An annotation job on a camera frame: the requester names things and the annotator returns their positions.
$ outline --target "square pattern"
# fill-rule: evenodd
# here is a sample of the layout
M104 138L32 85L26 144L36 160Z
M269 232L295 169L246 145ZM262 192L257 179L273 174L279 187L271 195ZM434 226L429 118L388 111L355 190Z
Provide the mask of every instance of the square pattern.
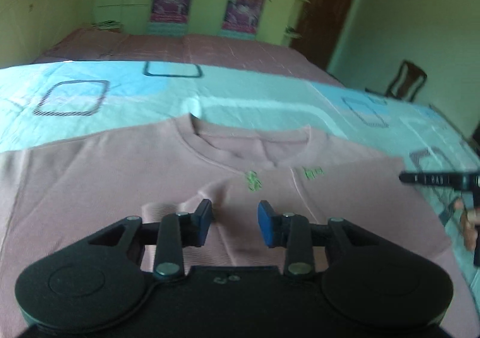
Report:
M37 116L91 116L110 87L106 80L62 81L52 86L34 109Z
M147 77L201 79L203 77L203 71L197 64L147 61L143 66L143 75Z

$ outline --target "bed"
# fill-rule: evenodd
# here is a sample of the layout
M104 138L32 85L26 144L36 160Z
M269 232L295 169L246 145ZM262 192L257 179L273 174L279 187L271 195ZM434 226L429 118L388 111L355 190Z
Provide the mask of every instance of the bed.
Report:
M190 34L174 38L80 28L44 52L35 63L66 60L205 64L342 86L293 49L252 40L207 35Z
M457 132L429 108L250 70L162 61L36 63L0 70L0 94L0 152L191 113L212 123L252 129L311 125L401 156L410 170L470 170L480 165ZM463 247L459 218L449 211L457 194L420 190L452 240L452 307L472 295L478 307L478 270L472 253ZM458 314L447 314L444 322L450 332L478 336L473 300L461 314L459 319Z

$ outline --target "metal screw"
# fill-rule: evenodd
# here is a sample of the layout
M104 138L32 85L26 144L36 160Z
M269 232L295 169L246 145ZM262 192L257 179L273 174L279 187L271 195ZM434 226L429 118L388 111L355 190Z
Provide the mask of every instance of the metal screw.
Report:
M162 276L172 276L180 270L180 266L171 262L164 262L158 264L155 268L155 272Z
M309 274L311 272L311 266L304 262L294 262L289 265L289 272L295 276Z
M227 280L225 277L215 277L215 278L213 279L213 282L214 282L215 284L226 284L227 281L228 281L228 280Z

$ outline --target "pink t-shirt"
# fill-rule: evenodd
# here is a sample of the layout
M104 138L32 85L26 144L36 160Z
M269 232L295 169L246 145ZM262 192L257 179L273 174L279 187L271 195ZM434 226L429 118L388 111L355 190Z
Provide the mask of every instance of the pink t-shirt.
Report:
M258 132L191 115L0 154L0 338L26 324L14 296L21 271L141 206L179 204L250 171L328 167L385 155L304 127Z

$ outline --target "door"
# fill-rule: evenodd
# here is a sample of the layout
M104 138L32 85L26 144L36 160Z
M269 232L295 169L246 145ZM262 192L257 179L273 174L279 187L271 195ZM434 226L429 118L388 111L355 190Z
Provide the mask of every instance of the door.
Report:
M293 40L291 47L316 66L326 69L352 0L308 1L310 3L303 3L297 25L302 38Z

